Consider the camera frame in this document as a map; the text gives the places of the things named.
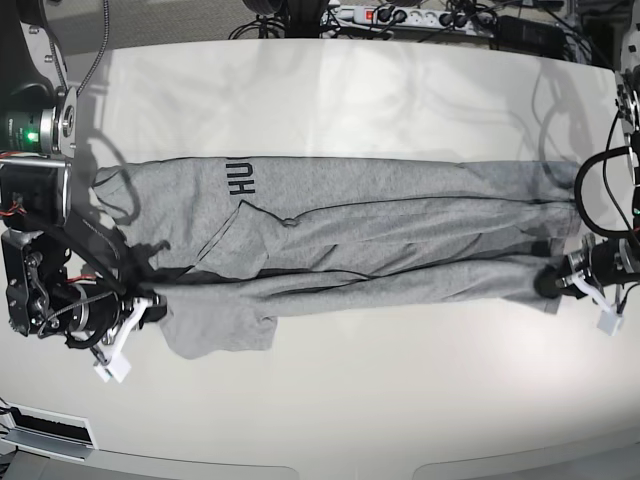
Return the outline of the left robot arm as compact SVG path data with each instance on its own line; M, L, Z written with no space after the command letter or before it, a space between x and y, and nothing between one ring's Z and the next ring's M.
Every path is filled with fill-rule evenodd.
M625 143L605 149L588 158L579 168L574 182L577 212L590 231L582 247L564 257L556 268L543 270L534 282L536 292L545 298L571 296L583 298L590 293L579 286L593 287L593 298L604 287L639 282L639 21L633 20L624 34L621 47L621 71L618 81L618 113L613 125L625 127ZM584 180L600 165L605 191L616 210L621 207L609 184L608 162L623 157L627 160L633 182L631 217L624 218L623 230L610 230L598 225L588 214L583 195Z

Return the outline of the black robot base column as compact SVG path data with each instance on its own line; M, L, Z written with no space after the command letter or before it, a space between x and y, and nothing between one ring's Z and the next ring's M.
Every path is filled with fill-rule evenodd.
M319 38L321 18L326 10L327 1L288 0L288 38Z

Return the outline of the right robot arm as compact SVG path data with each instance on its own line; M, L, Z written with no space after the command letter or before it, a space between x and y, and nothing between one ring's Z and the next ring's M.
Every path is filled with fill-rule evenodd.
M11 328L101 352L157 322L165 300L127 281L65 229L79 91L42 1L1 4L1 251Z

